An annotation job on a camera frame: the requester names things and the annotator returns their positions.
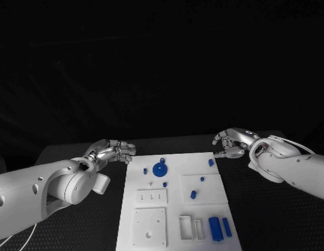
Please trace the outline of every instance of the black table surface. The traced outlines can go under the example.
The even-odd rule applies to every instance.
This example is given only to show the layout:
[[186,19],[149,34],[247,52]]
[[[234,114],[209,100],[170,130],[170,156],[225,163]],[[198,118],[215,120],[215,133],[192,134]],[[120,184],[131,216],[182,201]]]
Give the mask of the black table surface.
[[[279,131],[257,134],[283,136]],[[195,135],[128,142],[137,146],[137,155],[218,152],[221,145],[211,144],[212,137]],[[47,146],[36,165],[81,156],[88,146],[89,143]],[[238,159],[218,158],[215,162],[243,251],[324,250],[324,200],[284,182],[267,181],[247,167],[247,154]],[[105,194],[89,192],[78,205],[55,212],[37,224],[23,251],[115,249],[125,164],[110,163],[101,173],[111,179]],[[32,227],[17,233],[0,251],[17,251],[30,230]]]

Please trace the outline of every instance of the blue block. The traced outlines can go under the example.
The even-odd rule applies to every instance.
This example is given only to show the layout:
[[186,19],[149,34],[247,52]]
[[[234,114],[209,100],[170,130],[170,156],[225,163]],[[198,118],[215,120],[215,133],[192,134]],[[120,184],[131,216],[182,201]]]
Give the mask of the blue block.
[[230,230],[227,218],[222,218],[222,222],[224,222],[225,235],[227,237],[231,237],[231,230]]
[[195,199],[195,195],[196,195],[196,191],[192,190],[192,192],[190,192],[190,199]]
[[222,230],[219,229],[219,219],[218,217],[208,218],[212,240],[219,242],[224,240]]

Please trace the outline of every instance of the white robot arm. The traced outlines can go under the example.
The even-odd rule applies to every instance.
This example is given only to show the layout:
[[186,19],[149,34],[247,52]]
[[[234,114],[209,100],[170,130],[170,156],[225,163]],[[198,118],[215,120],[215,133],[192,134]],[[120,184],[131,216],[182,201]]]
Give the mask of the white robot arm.
[[0,239],[78,204],[91,190],[104,194],[110,178],[97,172],[110,161],[128,164],[134,154],[133,144],[99,140],[82,157],[0,174]]
[[[295,142],[269,136],[261,139],[253,132],[230,128],[214,137],[212,144],[222,141],[224,151],[214,154],[215,158],[238,158],[248,151],[248,167],[270,181],[289,185],[324,199],[324,156],[315,154]],[[284,141],[297,145],[309,154]]]

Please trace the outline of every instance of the dark background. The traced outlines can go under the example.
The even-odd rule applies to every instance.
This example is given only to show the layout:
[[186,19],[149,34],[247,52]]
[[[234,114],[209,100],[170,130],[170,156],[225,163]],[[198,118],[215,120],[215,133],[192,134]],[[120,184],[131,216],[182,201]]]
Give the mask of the dark background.
[[0,1],[0,156],[277,129],[324,154],[324,1]]

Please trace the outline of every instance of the blue disc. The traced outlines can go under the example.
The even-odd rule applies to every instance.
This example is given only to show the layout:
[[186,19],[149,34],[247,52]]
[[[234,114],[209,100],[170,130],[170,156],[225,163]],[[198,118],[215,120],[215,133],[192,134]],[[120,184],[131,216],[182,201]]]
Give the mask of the blue disc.
[[156,177],[163,177],[166,172],[167,172],[167,168],[164,163],[164,159],[160,158],[160,162],[154,164],[154,166],[151,167],[151,173],[154,174]]

